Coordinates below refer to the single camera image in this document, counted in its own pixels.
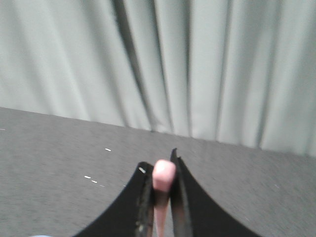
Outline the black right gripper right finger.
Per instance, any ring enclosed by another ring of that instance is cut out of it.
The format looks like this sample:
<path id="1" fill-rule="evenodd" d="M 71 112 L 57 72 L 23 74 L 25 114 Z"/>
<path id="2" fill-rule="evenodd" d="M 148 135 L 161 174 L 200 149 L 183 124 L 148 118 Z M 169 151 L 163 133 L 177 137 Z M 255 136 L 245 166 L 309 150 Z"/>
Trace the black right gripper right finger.
<path id="1" fill-rule="evenodd" d="M 193 177 L 177 149 L 170 161 L 176 174 L 170 192 L 175 237 L 258 237 L 218 205 Z"/>

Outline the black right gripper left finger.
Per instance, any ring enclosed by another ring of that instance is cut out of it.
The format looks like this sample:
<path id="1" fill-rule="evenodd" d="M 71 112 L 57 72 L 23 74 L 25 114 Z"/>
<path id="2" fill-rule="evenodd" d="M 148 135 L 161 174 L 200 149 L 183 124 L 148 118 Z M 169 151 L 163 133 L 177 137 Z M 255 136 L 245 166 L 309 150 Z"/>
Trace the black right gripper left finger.
<path id="1" fill-rule="evenodd" d="M 154 225 L 153 166 L 138 163 L 115 201 L 77 237 L 151 237 Z"/>

